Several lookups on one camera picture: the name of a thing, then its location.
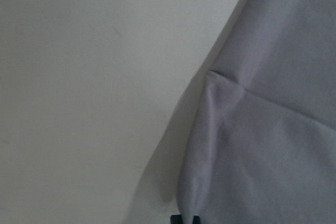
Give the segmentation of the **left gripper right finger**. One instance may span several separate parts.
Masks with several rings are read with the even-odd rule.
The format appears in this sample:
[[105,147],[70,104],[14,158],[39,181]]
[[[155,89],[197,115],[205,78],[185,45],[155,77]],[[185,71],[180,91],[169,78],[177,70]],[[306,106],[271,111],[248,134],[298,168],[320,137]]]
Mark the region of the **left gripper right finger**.
[[199,216],[194,216],[192,224],[201,224],[200,217]]

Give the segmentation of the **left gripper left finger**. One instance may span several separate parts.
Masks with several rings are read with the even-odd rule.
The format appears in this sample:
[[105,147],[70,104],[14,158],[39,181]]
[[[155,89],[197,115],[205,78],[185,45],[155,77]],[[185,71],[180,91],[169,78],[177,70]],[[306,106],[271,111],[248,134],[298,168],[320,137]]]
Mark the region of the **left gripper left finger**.
[[182,224],[182,215],[171,215],[170,224]]

